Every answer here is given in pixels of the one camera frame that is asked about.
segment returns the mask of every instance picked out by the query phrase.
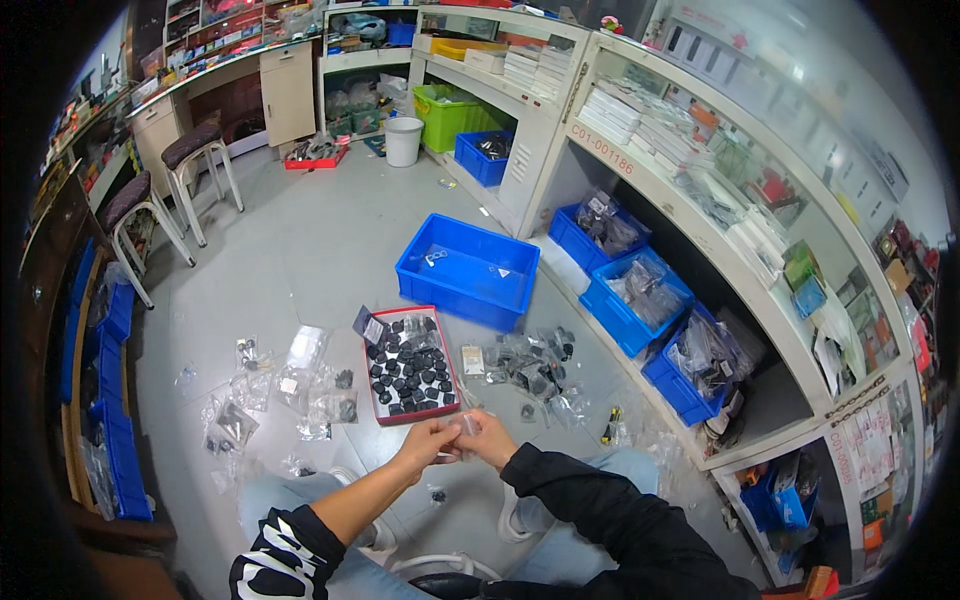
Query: white bucket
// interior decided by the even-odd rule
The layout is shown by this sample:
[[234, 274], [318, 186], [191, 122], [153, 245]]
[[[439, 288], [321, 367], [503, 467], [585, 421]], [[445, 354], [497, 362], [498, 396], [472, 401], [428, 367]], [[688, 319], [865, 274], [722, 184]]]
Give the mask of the white bucket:
[[417, 117], [394, 117], [383, 123], [387, 138], [387, 164], [409, 167], [417, 162], [423, 121]]

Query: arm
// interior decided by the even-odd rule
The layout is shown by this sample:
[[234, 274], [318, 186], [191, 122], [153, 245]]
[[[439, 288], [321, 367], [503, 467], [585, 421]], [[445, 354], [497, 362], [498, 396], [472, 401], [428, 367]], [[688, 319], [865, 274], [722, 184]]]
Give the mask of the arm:
[[231, 597], [326, 598], [326, 581], [347, 546], [420, 480], [424, 468], [456, 461], [438, 452], [458, 455], [460, 450], [448, 445], [458, 435], [459, 425], [417, 423], [383, 467], [295, 511], [271, 509], [251, 551], [233, 561]]
[[[520, 449], [503, 425], [477, 415], [482, 432], [461, 437], [457, 444], [474, 450], [500, 470], [500, 478], [518, 496], [535, 495], [557, 519], [572, 522], [578, 533], [604, 548], [618, 564], [616, 571], [595, 577], [581, 593], [649, 597], [757, 597], [750, 582], [733, 577], [723, 561], [691, 528], [683, 510], [652, 494], [640, 493], [625, 477], [585, 465], [559, 452], [540, 452], [531, 444]], [[487, 431], [495, 440], [485, 440]], [[499, 597], [511, 582], [486, 586]], [[506, 594], [522, 598], [520, 594]]]

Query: hand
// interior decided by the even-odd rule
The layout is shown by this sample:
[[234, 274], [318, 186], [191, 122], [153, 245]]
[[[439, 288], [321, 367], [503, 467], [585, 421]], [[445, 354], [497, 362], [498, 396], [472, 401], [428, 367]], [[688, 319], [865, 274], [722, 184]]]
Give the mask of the hand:
[[516, 443], [497, 417], [479, 408], [473, 408], [458, 418], [462, 419], [467, 415], [473, 419], [479, 431], [475, 436], [465, 433], [454, 440], [453, 444], [461, 450], [476, 452], [485, 463], [495, 468], [496, 472], [500, 472], [516, 453]]
[[[460, 456], [459, 448], [450, 445], [460, 435], [460, 425], [447, 425], [439, 419], [430, 419], [419, 422], [407, 432], [407, 438], [390, 460], [390, 463], [409, 474], [412, 486], [420, 480], [423, 470], [428, 465], [443, 465], [455, 463]], [[453, 456], [440, 456], [440, 452]]]

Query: yellow tray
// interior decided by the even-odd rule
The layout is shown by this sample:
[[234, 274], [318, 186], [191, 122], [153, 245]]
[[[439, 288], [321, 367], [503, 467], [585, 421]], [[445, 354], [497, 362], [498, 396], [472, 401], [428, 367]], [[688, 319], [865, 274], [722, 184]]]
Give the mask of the yellow tray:
[[506, 51], [510, 48], [507, 44], [497, 44], [491, 41], [473, 41], [472, 39], [435, 39], [431, 45], [431, 50], [442, 57], [448, 59], [463, 60], [467, 55], [468, 49], [473, 50], [500, 50]]

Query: cushioned stool seat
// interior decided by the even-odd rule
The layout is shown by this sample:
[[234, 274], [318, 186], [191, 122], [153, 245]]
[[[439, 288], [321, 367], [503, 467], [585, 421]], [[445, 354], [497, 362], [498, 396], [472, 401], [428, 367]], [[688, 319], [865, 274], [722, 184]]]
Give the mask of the cushioned stool seat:
[[220, 126], [216, 123], [205, 122], [193, 128], [193, 131], [187, 133], [176, 142], [167, 146], [167, 149], [160, 155], [163, 164], [171, 171], [176, 171], [180, 163], [193, 153], [200, 150], [203, 146], [215, 142], [223, 137]]
[[148, 198], [150, 198], [150, 171], [144, 171], [133, 178], [130, 183], [124, 185], [110, 201], [110, 204], [107, 204], [100, 221], [100, 224], [104, 226], [104, 231], [110, 232], [113, 230], [113, 226], [119, 223], [120, 219], [123, 219], [131, 208], [145, 202]]

